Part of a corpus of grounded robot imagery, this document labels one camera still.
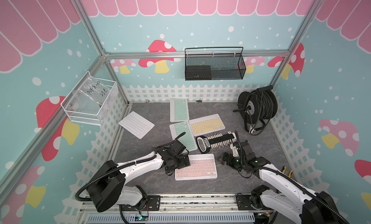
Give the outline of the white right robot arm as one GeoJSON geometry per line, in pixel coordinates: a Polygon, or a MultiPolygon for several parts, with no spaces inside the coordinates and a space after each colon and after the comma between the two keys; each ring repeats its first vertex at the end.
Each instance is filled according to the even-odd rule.
{"type": "Polygon", "coordinates": [[[301,185],[280,171],[264,157],[257,157],[247,141],[231,144],[232,153],[219,157],[222,165],[245,171],[268,183],[253,189],[249,201],[237,195],[237,202],[255,210],[270,208],[297,224],[347,224],[333,198],[326,192],[316,192],[301,185]]]}

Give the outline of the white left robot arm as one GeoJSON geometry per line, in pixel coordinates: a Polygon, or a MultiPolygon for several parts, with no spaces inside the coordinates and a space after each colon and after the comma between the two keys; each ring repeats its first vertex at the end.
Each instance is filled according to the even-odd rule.
{"type": "Polygon", "coordinates": [[[188,154],[186,147],[179,140],[174,140],[126,163],[109,160],[75,193],[74,198],[81,202],[93,202],[98,212],[104,212],[114,205],[142,210],[149,203],[147,193],[139,185],[130,187],[127,183],[160,169],[171,176],[176,170],[190,166],[188,154]]]}

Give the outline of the pink key keyboard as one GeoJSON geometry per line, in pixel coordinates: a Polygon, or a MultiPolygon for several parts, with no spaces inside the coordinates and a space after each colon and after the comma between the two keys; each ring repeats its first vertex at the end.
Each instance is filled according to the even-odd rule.
{"type": "Polygon", "coordinates": [[[217,169],[214,154],[191,154],[188,156],[190,166],[176,169],[176,181],[216,179],[217,169]]]}

